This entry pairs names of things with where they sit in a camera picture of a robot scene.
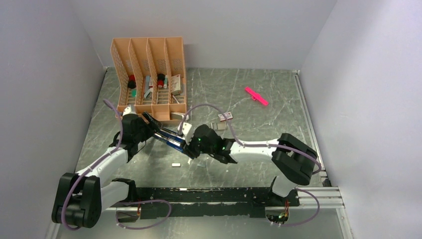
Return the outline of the blue stapler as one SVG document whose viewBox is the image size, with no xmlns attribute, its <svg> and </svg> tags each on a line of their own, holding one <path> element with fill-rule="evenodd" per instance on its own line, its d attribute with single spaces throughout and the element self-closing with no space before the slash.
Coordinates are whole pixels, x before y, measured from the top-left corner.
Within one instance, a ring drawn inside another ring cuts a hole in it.
<svg viewBox="0 0 422 239">
<path fill-rule="evenodd" d="M 167 129 L 167 128 L 161 128 L 157 131 L 157 133 L 159 133 L 160 135 L 162 135 L 166 138 L 177 141 L 177 142 L 183 142 L 184 141 L 184 138 L 182 136 L 178 135 L 176 132 L 174 132 L 170 129 Z"/>
<path fill-rule="evenodd" d="M 160 133 L 155 133 L 154 138 L 166 143 L 169 147 L 183 153 L 183 143 L 184 140 L 172 135 L 164 135 Z"/>
</svg>

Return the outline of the red white staple box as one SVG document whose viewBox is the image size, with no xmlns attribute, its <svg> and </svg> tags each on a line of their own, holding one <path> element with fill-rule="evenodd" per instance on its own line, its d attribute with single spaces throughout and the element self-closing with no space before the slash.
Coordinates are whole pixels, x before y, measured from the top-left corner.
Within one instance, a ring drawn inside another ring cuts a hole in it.
<svg viewBox="0 0 422 239">
<path fill-rule="evenodd" d="M 223 122 L 223 121 L 227 121 L 227 120 L 232 120 L 233 115 L 232 115 L 231 112 L 225 112 L 223 114 L 218 114 L 218 118 L 219 118 L 220 122 Z"/>
</svg>

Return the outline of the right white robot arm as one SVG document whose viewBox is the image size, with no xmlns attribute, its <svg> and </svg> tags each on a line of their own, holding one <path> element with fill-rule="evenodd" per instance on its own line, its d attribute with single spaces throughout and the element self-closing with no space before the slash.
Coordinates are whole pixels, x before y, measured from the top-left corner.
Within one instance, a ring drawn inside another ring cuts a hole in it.
<svg viewBox="0 0 422 239">
<path fill-rule="evenodd" d="M 268 194 L 274 206 L 286 202 L 288 194 L 297 186 L 309 185 L 315 167 L 320 167 L 317 152 L 289 133 L 272 140 L 240 141 L 222 138 L 206 124 L 193 129 L 189 123 L 182 123 L 178 126 L 178 134 L 185 140 L 183 152 L 191 158 L 207 154 L 224 164 L 273 163 L 281 171 Z"/>
</svg>

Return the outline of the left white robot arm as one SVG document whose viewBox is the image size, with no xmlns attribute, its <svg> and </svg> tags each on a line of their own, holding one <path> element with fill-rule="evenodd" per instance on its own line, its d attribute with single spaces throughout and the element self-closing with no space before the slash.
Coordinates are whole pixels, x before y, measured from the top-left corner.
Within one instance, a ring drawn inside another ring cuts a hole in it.
<svg viewBox="0 0 422 239">
<path fill-rule="evenodd" d="M 123 131 L 94 163 L 76 173 L 61 176 L 52 209 L 52 222 L 72 230 L 92 228 L 103 210 L 116 203 L 131 207 L 139 199 L 134 180 L 116 178 L 105 182 L 139 151 L 139 145 L 157 133 L 162 124 L 149 113 L 141 116 L 125 114 L 121 119 Z"/>
</svg>

